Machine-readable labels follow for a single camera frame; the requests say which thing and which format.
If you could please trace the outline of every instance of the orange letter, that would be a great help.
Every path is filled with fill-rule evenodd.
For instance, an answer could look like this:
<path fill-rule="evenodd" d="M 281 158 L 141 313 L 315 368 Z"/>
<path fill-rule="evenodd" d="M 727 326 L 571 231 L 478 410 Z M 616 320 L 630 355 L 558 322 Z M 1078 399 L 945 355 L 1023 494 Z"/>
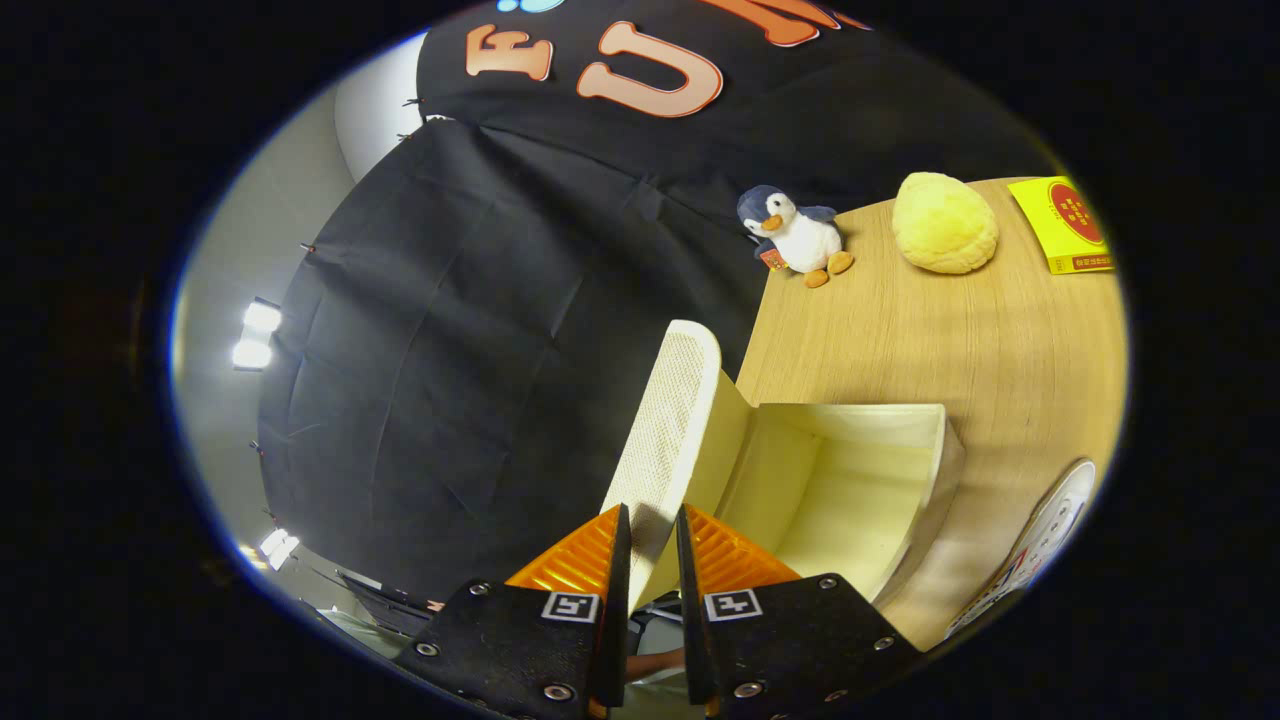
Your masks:
<path fill-rule="evenodd" d="M 840 29 L 840 23 L 831 19 L 812 3 L 805 0 L 703 0 L 717 8 L 723 8 L 735 15 L 751 20 L 764 28 L 764 38 L 780 47 L 791 47 L 818 37 L 818 28 L 809 23 L 783 18 L 765 10 L 760 5 L 786 10 L 831 29 Z"/>
<path fill-rule="evenodd" d="M 534 79 L 547 79 L 552 72 L 552 44 L 539 40 L 530 47 L 516 47 L 529 40 L 517 31 L 493 32 L 497 26 L 480 26 L 467 33 L 467 74 L 484 70 L 526 73 Z M 489 47 L 485 47 L 488 38 Z"/>
<path fill-rule="evenodd" d="M 600 36 L 599 47 L 605 55 L 631 53 L 671 65 L 685 74 L 685 85 L 677 90 L 658 90 L 613 74 L 604 63 L 591 63 L 577 78 L 577 94 L 582 97 L 605 97 L 659 118 L 678 118 L 705 108 L 724 86 L 724 76 L 707 58 L 641 35 L 626 20 L 609 26 Z"/>
<path fill-rule="evenodd" d="M 849 26 L 854 26 L 858 29 L 872 29 L 872 28 L 864 26 L 863 23 L 855 20 L 854 18 L 850 18 L 849 15 L 846 15 L 844 13 L 832 13 L 832 14 L 836 15 L 837 20 L 840 20 L 840 22 L 842 22 L 845 24 L 849 24 Z"/>

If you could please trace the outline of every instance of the red circle label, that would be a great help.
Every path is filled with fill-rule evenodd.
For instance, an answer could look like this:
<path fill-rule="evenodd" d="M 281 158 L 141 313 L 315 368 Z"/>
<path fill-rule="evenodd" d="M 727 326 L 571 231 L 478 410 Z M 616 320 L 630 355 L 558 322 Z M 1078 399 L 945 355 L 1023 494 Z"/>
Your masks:
<path fill-rule="evenodd" d="M 1080 240 L 1093 245 L 1102 245 L 1102 233 L 1098 232 L 1098 223 L 1093 219 L 1084 205 L 1084 199 L 1069 184 L 1055 182 L 1048 186 L 1048 199 L 1053 204 L 1053 211 L 1071 228 L 1071 232 L 1080 236 Z"/>

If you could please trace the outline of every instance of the yellow box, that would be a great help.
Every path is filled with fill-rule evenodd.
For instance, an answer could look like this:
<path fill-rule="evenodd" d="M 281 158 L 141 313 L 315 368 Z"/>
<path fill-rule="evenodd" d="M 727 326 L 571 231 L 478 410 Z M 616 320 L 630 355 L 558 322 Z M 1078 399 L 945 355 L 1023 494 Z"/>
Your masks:
<path fill-rule="evenodd" d="M 1061 176 L 1023 181 L 1010 184 L 1009 191 L 1030 220 L 1050 273 L 1111 269 L 1111 251 L 1097 219 L 1071 181 Z"/>

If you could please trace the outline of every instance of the black cloth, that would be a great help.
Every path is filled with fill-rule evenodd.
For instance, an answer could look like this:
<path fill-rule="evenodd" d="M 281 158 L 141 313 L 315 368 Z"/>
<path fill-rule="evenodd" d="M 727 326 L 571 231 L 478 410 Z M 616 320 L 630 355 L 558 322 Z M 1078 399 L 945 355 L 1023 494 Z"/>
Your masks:
<path fill-rule="evenodd" d="M 388 630 L 412 638 L 421 633 L 422 628 L 435 616 L 435 612 L 426 610 L 424 601 L 413 601 L 403 593 L 383 592 L 340 573 L 338 577 L 342 578 L 351 594 L 356 596 L 356 600 L 365 606 L 374 621 Z"/>
<path fill-rule="evenodd" d="M 675 119 L 579 97 L 596 60 L 682 82 L 602 55 L 614 20 L 716 63 L 721 95 Z M 465 35 L 485 23 L 550 40 L 550 77 L 467 76 Z M 669 320 L 708 325 L 737 374 L 768 274 L 741 192 L 846 210 L 913 170 L 1053 172 L 978 90 L 881 33 L 776 47 L 696 1 L 483 5 L 431 28 L 419 94 L 452 119 L 379 163 L 298 268 L 259 442 L 291 533 L 422 597 L 500 582 L 595 515 Z"/>

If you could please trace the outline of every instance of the wooden table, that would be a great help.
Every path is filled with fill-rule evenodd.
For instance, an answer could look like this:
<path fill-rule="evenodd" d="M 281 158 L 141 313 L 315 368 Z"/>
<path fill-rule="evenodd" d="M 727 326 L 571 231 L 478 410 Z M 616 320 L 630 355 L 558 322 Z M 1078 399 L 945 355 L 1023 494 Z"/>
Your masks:
<path fill-rule="evenodd" d="M 1000 241 L 966 275 L 902 258 L 892 200 L 838 215 L 854 266 L 817 290 L 790 270 L 771 273 L 737 378 L 753 405 L 946 405 L 965 468 L 936 541 L 911 548 L 915 573 L 881 607 L 920 650 L 942 641 L 1073 460 L 1092 457 L 1105 478 L 1124 414 L 1117 279 L 1050 274 L 1006 188 L 1020 179 L 1029 178 L 969 183 L 996 211 Z"/>

